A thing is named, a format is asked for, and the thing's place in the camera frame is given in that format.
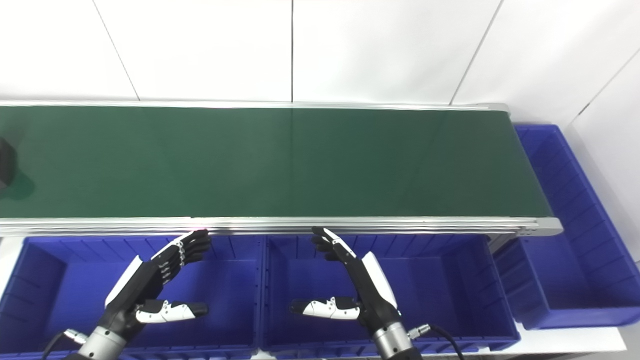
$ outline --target black cable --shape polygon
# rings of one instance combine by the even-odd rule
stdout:
[[[453,340],[453,336],[451,336],[451,334],[449,334],[445,329],[437,325],[429,324],[429,326],[431,326],[431,330],[439,333],[445,339],[449,340],[449,342],[453,346],[453,349],[456,351],[456,354],[458,355],[460,360],[465,360],[465,357],[462,355],[462,351],[460,351],[460,347],[458,347],[458,343],[456,342],[456,340]]]
[[[58,341],[60,341],[60,339],[62,339],[64,335],[65,335],[65,332],[61,331],[57,333],[53,338],[51,338],[51,340],[49,340],[49,343],[47,344],[47,346],[45,346],[44,350],[42,351],[42,360],[47,360],[47,356],[49,356],[49,353],[51,352],[51,350],[53,350],[53,347],[56,346]]]

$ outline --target white wall panel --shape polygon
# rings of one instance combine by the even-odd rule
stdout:
[[[505,0],[454,104],[567,124],[640,47],[637,0]]]
[[[448,104],[498,0],[295,0],[294,100]]]
[[[635,261],[640,260],[640,54],[565,130]]]
[[[142,100],[291,99],[291,2],[96,0]]]
[[[0,99],[135,99],[91,1],[0,1]]]

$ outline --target white table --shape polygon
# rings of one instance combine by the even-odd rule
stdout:
[[[6,283],[18,260],[24,238],[3,238],[0,240],[0,293],[4,293]],[[469,355],[522,355],[522,354],[562,354],[615,352],[627,349],[617,327],[589,327],[578,329],[525,330],[516,323],[522,339],[515,345],[501,351],[481,348]],[[266,353],[256,359],[273,359]]]

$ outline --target blue storage crate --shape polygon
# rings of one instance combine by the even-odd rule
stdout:
[[[500,350],[520,336],[509,312],[487,238],[469,234],[343,236],[360,257],[373,251],[391,284],[407,329],[434,323],[463,351]],[[292,299],[353,296],[344,269],[317,253],[310,236],[268,236],[264,337],[278,358],[374,356],[376,347],[357,321],[289,312]],[[422,353],[452,352],[429,333],[414,341]]]
[[[557,126],[516,126],[564,233],[496,254],[526,329],[620,326],[640,319],[640,274]]]
[[[0,302],[0,357],[40,359],[46,343],[73,328],[89,334],[104,299],[137,254],[148,260],[173,238],[28,238]],[[257,348],[264,236],[214,236],[204,260],[185,266],[159,299],[206,302],[209,314],[149,324],[122,359],[248,359]],[[49,359],[77,349],[61,341]]]

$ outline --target robotic hand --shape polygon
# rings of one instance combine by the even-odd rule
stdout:
[[[357,319],[367,328],[383,360],[422,359],[411,339],[424,334],[428,329],[416,328],[409,334],[404,329],[396,298],[376,256],[368,252],[362,259],[358,259],[344,240],[331,231],[313,227],[312,232],[315,236],[311,241],[318,251],[326,252],[324,258],[340,261],[346,267],[358,292],[358,302],[349,297],[293,300],[291,312],[341,320]]]
[[[140,256],[136,256],[107,296],[98,326],[88,337],[74,332],[74,341],[83,346],[78,353],[65,359],[116,360],[125,345],[146,324],[206,315],[209,312],[207,304],[169,303],[156,298],[184,265],[202,260],[203,252],[210,247],[209,232],[203,229],[174,239],[149,261],[142,261]]]

